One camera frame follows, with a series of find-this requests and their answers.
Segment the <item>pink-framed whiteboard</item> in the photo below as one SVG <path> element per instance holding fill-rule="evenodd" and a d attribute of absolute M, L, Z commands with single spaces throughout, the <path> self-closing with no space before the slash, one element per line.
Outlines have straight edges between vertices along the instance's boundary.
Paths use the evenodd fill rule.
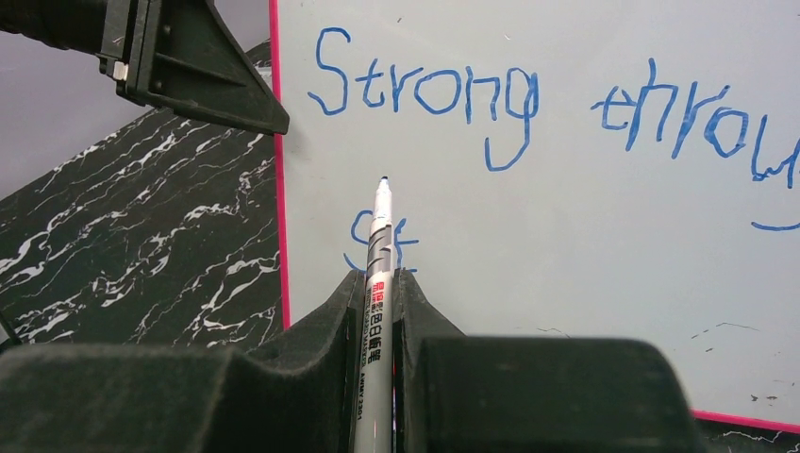
<path fill-rule="evenodd" d="M 395 260 L 461 330 L 630 337 L 799 429 L 795 1 L 273 1 L 283 323 Z"/>

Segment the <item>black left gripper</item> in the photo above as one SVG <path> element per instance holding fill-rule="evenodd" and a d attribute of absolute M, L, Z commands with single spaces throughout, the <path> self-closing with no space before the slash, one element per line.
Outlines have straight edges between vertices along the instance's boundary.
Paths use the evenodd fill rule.
<path fill-rule="evenodd" d="M 289 129 L 211 1 L 2 0 L 1 30 L 98 57 L 135 103 L 257 133 Z"/>

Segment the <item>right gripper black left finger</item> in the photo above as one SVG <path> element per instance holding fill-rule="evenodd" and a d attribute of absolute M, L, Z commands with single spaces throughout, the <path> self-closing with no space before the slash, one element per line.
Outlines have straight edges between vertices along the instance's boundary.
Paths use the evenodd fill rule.
<path fill-rule="evenodd" d="M 5 452 L 347 452 L 364 277 L 248 351 L 40 344 L 1 358 Z"/>

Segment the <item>white whiteboard marker pen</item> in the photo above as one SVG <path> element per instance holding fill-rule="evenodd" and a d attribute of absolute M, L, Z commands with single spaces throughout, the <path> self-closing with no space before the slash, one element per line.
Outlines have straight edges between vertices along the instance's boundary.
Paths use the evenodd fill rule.
<path fill-rule="evenodd" d="M 393 275 L 392 191 L 383 176 L 375 190 L 365 269 L 355 452 L 392 451 Z"/>

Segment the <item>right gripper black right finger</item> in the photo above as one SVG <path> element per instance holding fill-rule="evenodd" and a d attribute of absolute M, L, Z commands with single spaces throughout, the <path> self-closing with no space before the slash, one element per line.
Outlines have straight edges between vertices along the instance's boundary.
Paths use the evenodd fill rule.
<path fill-rule="evenodd" d="M 467 335 L 394 276 L 400 452 L 700 452 L 675 372 L 632 339 Z"/>

